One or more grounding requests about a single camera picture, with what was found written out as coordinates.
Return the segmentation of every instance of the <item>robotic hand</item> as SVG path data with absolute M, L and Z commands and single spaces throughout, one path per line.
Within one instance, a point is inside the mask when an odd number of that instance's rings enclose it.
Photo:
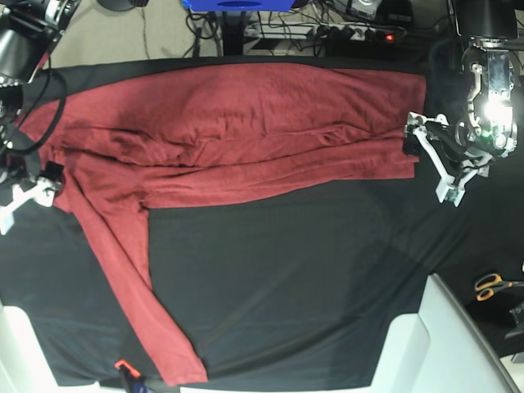
M 79 2 L 0 0 L 6 6 L 0 15 L 0 186 L 12 185 L 12 202 L 0 206 L 0 235 L 5 235 L 12 227 L 13 212 L 24 203 L 35 200 L 42 206 L 51 206 L 55 195 L 61 190 L 63 168 L 48 162 L 39 175 L 31 175 L 26 170 L 23 156 L 36 148 L 12 149 L 10 139 L 13 123 L 22 110 L 22 85 L 31 83 L 43 67 Z M 59 111 L 63 110 L 63 105 L 61 101 Z
M 454 9 L 457 33 L 469 39 L 463 69 L 472 76 L 472 88 L 463 118 L 452 127 L 444 115 L 428 119 L 410 113 L 404 152 L 418 155 L 422 147 L 440 175 L 439 201 L 458 206 L 466 183 L 476 175 L 487 177 L 490 165 L 517 147 L 511 102 L 513 65 L 504 49 L 506 41 L 517 38 L 517 20 L 508 0 L 456 0 Z M 446 155 L 458 163 L 455 176 L 448 174 L 430 140 L 441 141 Z

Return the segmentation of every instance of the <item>orange scissors handle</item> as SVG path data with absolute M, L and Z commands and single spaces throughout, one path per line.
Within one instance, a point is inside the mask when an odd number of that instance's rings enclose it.
M 492 273 L 484 276 L 475 284 L 477 300 L 484 301 L 490 299 L 495 293 L 511 287 L 524 287 L 523 281 L 504 281 L 500 274 Z
M 483 278 L 477 281 L 475 284 L 475 291 L 483 291 L 489 287 L 492 287 L 494 285 L 497 285 L 503 281 L 502 277 L 500 277 L 500 274 L 497 273 L 491 273 L 487 274 Z

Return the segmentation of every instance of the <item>red cloth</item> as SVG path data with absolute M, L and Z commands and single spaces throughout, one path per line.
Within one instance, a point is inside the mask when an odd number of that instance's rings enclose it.
M 80 222 L 162 378 L 203 382 L 201 361 L 151 291 L 148 210 L 253 201 L 335 179 L 413 177 L 401 138 L 424 96 L 421 76 L 394 72 L 177 70 L 70 97 L 40 152 L 65 166 L 56 205 Z M 35 111 L 25 132 L 39 138 L 55 108 Z

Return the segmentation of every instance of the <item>shirt sleeve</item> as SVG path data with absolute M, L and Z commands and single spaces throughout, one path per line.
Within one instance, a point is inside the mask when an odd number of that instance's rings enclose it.
M 147 210 L 135 168 L 77 156 L 66 171 L 66 198 L 116 299 L 162 379 L 171 386 L 207 381 L 191 343 L 151 291 Z

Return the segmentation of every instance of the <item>wire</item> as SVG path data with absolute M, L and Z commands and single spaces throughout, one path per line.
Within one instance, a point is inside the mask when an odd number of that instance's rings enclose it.
M 62 114 L 64 113 L 64 108 L 66 107 L 66 97 L 67 97 L 67 84 L 66 80 L 62 75 L 58 73 L 56 70 L 49 70 L 51 73 L 51 76 L 55 78 L 62 87 L 62 94 L 60 96 L 60 99 L 58 101 L 58 107 L 56 109 L 55 115 L 53 116 L 51 123 L 47 127 L 47 130 L 45 133 L 43 133 L 42 137 L 35 142 L 30 147 L 27 147 L 26 149 L 11 149 L 7 148 L 7 153 L 11 154 L 13 156 L 28 156 L 30 154 L 33 154 L 36 152 L 40 147 L 43 146 L 45 142 L 51 137 L 52 133 L 54 132 L 56 126 L 58 125 L 58 122 L 60 121 L 60 118 L 62 117 Z
M 318 52 L 317 52 L 317 37 L 315 37 L 313 40 L 313 56 L 319 57 L 320 53 L 322 53 L 322 49 L 323 49 L 323 45 L 320 43 L 320 46 L 318 47 Z
M 189 23 L 189 21 L 198 22 L 200 20 L 204 21 L 204 24 L 208 24 L 208 26 L 211 29 L 210 35 L 203 35 L 196 32 L 196 26 L 193 29 Z M 213 23 L 213 21 L 210 19 L 209 14 L 193 14 L 191 11 L 187 10 L 187 16 L 186 16 L 186 26 L 193 33 L 195 37 L 198 37 L 199 39 L 215 39 L 215 35 L 218 33 L 219 26 L 218 24 Z
M 295 47 L 297 51 L 302 52 L 302 50 L 300 49 L 300 45 L 293 39 L 293 32 L 291 31 L 291 27 L 289 26 L 288 23 L 286 23 L 284 21 L 284 19 L 282 18 L 282 13 L 281 12 L 278 13 L 278 19 L 280 19 L 280 21 L 282 22 L 282 24 L 284 26 L 284 32 L 286 31 L 286 28 L 288 29 L 288 31 L 289 31 L 289 40 L 291 41 L 291 45 L 293 47 Z
M 197 43 L 194 43 L 191 47 L 189 47 L 189 49 L 182 55 L 182 58 L 187 56 L 189 52 L 192 51 L 196 46 L 197 46 Z
M 288 13 L 292 14 L 292 15 L 300 15 L 300 16 L 306 18 L 306 19 L 310 19 L 310 20 L 314 21 L 315 23 L 322 23 L 322 21 L 319 18 L 315 18 L 314 16 L 307 15 L 304 12 L 301 12 L 301 11 L 298 11 L 298 10 L 291 10 Z
M 264 26 L 262 25 L 262 16 L 260 15 L 260 11 L 257 11 L 256 15 L 259 18 L 260 32 L 262 33 L 262 39 L 265 39 Z M 271 53 L 271 56 L 275 56 L 275 52 L 273 52 L 273 49 L 269 49 L 269 53 Z
M 142 28 L 142 41 L 144 43 L 144 51 L 146 53 L 147 59 L 151 59 L 149 54 L 149 47 L 147 44 L 147 23 L 146 23 L 146 9 L 144 7 L 137 7 L 137 12 L 142 17 L 143 28 Z
M 318 11 L 318 8 L 317 8 L 317 6 L 315 5 L 314 2 L 311 3 L 311 8 L 313 9 L 313 12 L 317 16 L 318 20 L 323 22 L 322 16 L 320 15 L 320 12 Z
M 466 168 L 482 169 L 482 168 L 486 168 L 488 166 L 492 166 L 492 165 L 496 164 L 496 162 L 497 161 L 495 161 L 495 159 L 492 159 L 492 160 L 489 160 L 488 162 L 486 162 L 484 165 L 466 166 L 464 169 L 466 169 Z
M 49 87 L 49 82 L 51 82 L 52 64 L 51 64 L 50 56 L 47 58 L 47 67 L 48 67 L 48 70 L 47 70 L 47 75 L 46 75 L 46 81 L 43 84 L 42 90 L 40 91 L 36 99 L 33 101 L 33 104 L 31 105 L 31 107 L 27 110 L 27 112 L 25 112 L 24 117 L 22 117 L 22 120 L 20 121 L 20 123 L 16 127 L 10 127 L 9 130 L 7 131 L 7 134 L 3 138 L 3 143 L 0 146 L 0 156 L 7 149 L 7 144 L 12 140 L 13 135 L 15 134 L 16 128 L 20 129 L 22 125 L 24 125 L 25 121 L 27 120 L 31 112 L 34 111 L 34 109 L 37 107 L 40 101 L 42 101 L 43 94 L 47 91 L 47 88 Z

